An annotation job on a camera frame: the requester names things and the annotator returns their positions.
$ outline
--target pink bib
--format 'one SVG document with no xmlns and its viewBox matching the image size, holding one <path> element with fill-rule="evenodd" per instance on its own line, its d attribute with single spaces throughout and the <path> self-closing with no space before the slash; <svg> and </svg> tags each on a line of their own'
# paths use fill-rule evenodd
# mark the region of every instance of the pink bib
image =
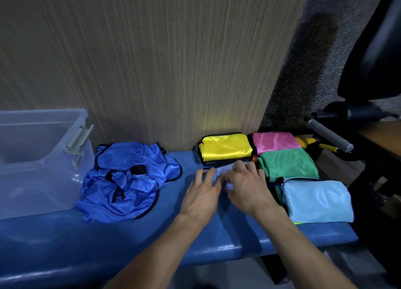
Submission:
<svg viewBox="0 0 401 289">
<path fill-rule="evenodd" d="M 252 138 L 258 156 L 272 150 L 298 149 L 301 147 L 289 132 L 255 132 Z"/>
</svg>

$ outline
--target left hand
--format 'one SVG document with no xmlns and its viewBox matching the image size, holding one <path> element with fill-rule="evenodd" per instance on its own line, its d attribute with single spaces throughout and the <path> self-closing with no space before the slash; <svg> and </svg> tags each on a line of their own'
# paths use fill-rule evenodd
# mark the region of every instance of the left hand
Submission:
<svg viewBox="0 0 401 289">
<path fill-rule="evenodd" d="M 192 181 L 181 204 L 180 214 L 188 216 L 202 228 L 209 223 L 217 211 L 218 196 L 224 181 L 224 177 L 220 176 L 216 184 L 212 186 L 215 172 L 215 168 L 208 170 L 205 180 L 202 181 L 204 170 L 198 170 L 195 181 Z"/>
</svg>

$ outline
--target dark gray fabric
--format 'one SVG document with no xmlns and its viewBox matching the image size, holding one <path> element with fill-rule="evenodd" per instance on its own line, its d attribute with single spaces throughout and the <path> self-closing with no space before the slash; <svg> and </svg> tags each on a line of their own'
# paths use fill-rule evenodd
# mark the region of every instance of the dark gray fabric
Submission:
<svg viewBox="0 0 401 289">
<path fill-rule="evenodd" d="M 334 101 L 344 64 L 380 0 L 307 0 L 261 126 L 303 126 Z M 376 100 L 401 113 L 401 97 Z"/>
</svg>

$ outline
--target plastic container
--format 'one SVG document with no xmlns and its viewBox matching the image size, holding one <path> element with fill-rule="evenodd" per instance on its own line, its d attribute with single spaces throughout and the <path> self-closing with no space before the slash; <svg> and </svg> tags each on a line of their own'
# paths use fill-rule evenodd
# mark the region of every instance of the plastic container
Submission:
<svg viewBox="0 0 401 289">
<path fill-rule="evenodd" d="M 0 219 L 69 210 L 94 155 L 84 109 L 0 112 Z"/>
</svg>

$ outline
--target forearm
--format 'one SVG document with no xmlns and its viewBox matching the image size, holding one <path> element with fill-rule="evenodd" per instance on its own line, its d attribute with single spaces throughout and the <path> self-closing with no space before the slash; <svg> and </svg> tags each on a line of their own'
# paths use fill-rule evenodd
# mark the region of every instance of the forearm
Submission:
<svg viewBox="0 0 401 289">
<path fill-rule="evenodd" d="M 166 288 L 202 227 L 179 214 L 151 246 L 118 273 L 106 289 Z"/>
<path fill-rule="evenodd" d="M 264 229 L 297 289 L 355 288 L 291 222 L 283 208 L 259 212 Z"/>
</svg>

